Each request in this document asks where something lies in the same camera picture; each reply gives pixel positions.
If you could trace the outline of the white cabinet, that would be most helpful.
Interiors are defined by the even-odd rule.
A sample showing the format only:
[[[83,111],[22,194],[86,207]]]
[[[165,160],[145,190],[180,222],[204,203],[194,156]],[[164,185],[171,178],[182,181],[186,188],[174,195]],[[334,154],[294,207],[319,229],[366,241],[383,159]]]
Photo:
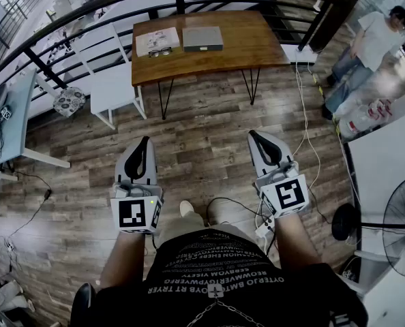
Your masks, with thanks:
[[[405,95],[394,104],[390,123],[348,144],[364,222],[383,222],[391,194],[405,180]],[[360,282],[368,327],[405,327],[405,277],[388,261],[362,259]]]

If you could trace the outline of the black chair seat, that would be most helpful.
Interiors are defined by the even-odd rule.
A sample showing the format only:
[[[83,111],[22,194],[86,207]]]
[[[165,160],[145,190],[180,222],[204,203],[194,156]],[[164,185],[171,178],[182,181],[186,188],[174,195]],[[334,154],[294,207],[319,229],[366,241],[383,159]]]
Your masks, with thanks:
[[[83,326],[95,295],[95,289],[90,283],[84,283],[79,287],[72,303],[69,327]]]

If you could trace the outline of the person's black printed t-shirt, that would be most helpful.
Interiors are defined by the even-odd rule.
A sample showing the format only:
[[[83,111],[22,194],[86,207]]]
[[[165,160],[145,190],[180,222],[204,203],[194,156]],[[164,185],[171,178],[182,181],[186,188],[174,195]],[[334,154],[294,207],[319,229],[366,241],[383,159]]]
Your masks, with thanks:
[[[297,272],[259,249],[158,253],[147,278],[101,290],[89,327],[367,327],[357,295],[327,264]]]

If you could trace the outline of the white chair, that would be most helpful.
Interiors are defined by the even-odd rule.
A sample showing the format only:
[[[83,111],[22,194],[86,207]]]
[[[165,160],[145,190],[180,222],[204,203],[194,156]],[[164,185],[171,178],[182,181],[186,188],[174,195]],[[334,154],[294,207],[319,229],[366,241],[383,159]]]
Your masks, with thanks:
[[[91,113],[114,129],[112,113],[118,108],[132,104],[142,118],[147,118],[147,115],[140,89],[132,85],[132,62],[128,59],[114,25],[108,23],[100,29],[106,33],[104,43],[121,54],[122,64],[97,72],[92,62],[102,55],[103,45],[77,39],[72,43],[72,50],[89,73],[87,89],[90,92]]]

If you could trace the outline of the white tray with round recesses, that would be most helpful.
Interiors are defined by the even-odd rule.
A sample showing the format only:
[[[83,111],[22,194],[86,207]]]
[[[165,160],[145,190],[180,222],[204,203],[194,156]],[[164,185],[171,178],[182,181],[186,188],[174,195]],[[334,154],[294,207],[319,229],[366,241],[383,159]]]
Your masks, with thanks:
[[[183,46],[223,44],[219,27],[190,27],[182,30]]]

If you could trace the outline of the wrapped pack of water bottles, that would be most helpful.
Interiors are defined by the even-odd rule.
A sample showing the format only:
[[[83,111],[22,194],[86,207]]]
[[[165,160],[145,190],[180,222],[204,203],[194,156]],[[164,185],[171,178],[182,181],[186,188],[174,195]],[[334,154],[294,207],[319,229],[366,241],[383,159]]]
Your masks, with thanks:
[[[391,101],[388,99],[362,104],[339,120],[337,127],[340,137],[344,141],[351,141],[360,133],[387,123],[392,115]]]

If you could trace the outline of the white power strip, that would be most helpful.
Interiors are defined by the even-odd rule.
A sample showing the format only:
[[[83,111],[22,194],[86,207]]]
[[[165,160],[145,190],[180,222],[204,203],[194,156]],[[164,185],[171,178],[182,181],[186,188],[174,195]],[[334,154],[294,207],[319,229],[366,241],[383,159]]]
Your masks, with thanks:
[[[268,233],[272,232],[273,228],[270,225],[265,225],[264,223],[257,227],[255,233],[258,237],[264,238]]]

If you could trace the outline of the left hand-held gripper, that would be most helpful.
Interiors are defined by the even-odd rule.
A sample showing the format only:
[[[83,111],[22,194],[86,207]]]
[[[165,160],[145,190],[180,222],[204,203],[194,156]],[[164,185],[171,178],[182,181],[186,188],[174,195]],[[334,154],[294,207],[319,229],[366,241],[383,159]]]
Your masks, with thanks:
[[[163,190],[157,183],[155,147],[152,139],[142,137],[131,143],[115,166],[115,196],[110,199],[113,220],[121,232],[156,233]]]

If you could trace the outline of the black standing fan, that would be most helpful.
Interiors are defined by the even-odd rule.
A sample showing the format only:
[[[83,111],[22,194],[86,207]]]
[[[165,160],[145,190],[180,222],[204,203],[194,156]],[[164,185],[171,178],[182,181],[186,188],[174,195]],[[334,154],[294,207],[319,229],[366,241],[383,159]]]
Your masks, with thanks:
[[[362,222],[360,211],[351,204],[343,204],[336,210],[331,222],[334,239],[346,240],[359,228],[382,232],[382,245],[389,265],[405,277],[405,180],[391,194],[381,223]]]

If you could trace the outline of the wooden table with hairpin legs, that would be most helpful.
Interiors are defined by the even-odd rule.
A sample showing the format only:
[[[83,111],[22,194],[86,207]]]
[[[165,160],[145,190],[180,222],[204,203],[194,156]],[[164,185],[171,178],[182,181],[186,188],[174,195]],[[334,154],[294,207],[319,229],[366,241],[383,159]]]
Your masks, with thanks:
[[[189,27],[219,27],[222,50],[186,52],[175,48],[170,55],[140,57],[132,42],[132,85],[134,87],[179,77],[233,70],[257,69],[290,65],[280,43],[260,12],[216,11],[174,16],[136,23],[133,37],[174,27],[179,39]]]

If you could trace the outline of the black framed glasses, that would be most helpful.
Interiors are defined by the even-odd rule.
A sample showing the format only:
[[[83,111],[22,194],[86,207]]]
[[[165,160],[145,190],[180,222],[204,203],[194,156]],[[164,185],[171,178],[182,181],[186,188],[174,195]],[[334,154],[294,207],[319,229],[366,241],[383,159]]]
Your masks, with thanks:
[[[160,55],[169,55],[172,51],[173,49],[171,47],[165,47],[159,50],[150,50],[148,55],[150,58],[153,58],[159,57]]]

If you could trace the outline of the light blue desk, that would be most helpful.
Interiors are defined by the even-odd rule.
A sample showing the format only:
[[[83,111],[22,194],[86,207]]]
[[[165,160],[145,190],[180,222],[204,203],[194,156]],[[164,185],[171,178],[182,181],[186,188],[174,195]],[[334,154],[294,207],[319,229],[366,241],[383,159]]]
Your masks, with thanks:
[[[25,145],[29,108],[33,90],[37,84],[49,94],[57,96],[57,92],[38,76],[34,69],[18,78],[16,83],[9,88],[5,103],[12,110],[12,116],[1,126],[3,146],[0,150],[0,163],[17,157],[26,157],[61,168],[70,168],[70,162],[28,149]]]

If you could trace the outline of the person's right forearm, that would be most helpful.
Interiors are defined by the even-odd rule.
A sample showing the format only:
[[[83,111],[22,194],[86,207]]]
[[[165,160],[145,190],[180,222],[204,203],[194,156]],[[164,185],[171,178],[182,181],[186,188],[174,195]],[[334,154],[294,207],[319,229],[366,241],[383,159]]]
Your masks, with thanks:
[[[322,262],[297,213],[277,218],[275,233],[283,270],[298,271]]]

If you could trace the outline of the person's left forearm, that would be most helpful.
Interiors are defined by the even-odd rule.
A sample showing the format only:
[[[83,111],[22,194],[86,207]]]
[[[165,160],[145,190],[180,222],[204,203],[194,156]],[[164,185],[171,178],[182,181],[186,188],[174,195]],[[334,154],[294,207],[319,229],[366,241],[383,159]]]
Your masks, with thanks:
[[[120,232],[100,276],[100,288],[129,286],[143,279],[145,235]]]

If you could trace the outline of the person's beige trousers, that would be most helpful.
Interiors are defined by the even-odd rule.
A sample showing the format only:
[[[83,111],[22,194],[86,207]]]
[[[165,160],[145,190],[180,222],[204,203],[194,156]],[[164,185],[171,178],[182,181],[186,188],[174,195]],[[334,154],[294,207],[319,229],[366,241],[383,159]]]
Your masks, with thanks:
[[[188,213],[173,220],[160,232],[158,253],[190,253],[203,250],[251,249],[256,243],[233,225],[218,224],[205,227],[198,213]]]

